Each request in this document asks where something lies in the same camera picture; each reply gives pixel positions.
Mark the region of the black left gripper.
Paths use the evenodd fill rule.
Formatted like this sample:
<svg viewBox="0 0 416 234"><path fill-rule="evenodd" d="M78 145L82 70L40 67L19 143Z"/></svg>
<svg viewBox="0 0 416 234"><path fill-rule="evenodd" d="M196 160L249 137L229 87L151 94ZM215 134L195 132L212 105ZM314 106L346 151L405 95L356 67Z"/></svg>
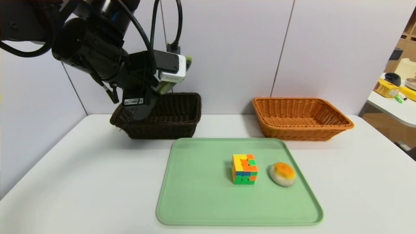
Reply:
<svg viewBox="0 0 416 234"><path fill-rule="evenodd" d="M145 119L160 99L156 92L159 80L152 70L152 60L148 51L127 55L122 64L123 105L131 117Z"/></svg>

